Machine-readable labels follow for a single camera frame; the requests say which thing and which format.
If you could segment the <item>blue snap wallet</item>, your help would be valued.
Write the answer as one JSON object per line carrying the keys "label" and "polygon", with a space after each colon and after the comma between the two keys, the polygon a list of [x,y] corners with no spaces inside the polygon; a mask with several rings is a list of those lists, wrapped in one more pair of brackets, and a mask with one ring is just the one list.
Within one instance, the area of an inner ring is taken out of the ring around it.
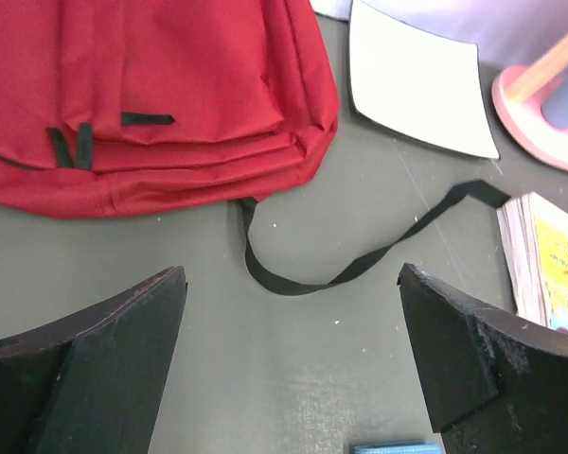
{"label": "blue snap wallet", "polygon": [[442,454],[441,447],[427,442],[395,442],[373,445],[356,445],[352,454]]}

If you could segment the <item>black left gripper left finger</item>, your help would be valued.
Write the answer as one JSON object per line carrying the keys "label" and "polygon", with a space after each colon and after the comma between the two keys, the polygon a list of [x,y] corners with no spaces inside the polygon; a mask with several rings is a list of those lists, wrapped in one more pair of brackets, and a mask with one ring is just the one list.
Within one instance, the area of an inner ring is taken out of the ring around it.
{"label": "black left gripper left finger", "polygon": [[186,303],[182,267],[0,340],[0,453],[146,453]]}

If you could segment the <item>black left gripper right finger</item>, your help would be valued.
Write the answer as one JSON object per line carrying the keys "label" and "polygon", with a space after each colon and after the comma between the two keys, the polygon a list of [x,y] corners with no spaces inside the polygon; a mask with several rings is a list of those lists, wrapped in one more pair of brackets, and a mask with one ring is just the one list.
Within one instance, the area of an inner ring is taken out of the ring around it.
{"label": "black left gripper right finger", "polygon": [[449,453],[568,453],[568,335],[416,266],[399,292],[432,425]]}

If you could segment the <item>red student backpack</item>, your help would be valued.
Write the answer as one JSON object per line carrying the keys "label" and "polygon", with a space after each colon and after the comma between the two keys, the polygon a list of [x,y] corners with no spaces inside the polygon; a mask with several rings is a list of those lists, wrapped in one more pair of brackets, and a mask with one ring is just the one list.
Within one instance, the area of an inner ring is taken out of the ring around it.
{"label": "red student backpack", "polygon": [[306,1],[0,1],[0,205],[123,218],[309,182],[339,97]]}

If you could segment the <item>yellow Brideshead Revisited book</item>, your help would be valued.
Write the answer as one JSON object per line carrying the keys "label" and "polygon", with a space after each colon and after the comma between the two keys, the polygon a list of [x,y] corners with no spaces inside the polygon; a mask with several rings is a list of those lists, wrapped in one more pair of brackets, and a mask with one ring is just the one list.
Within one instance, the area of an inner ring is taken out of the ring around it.
{"label": "yellow Brideshead Revisited book", "polygon": [[497,218],[517,315],[568,334],[568,213],[531,192]]}

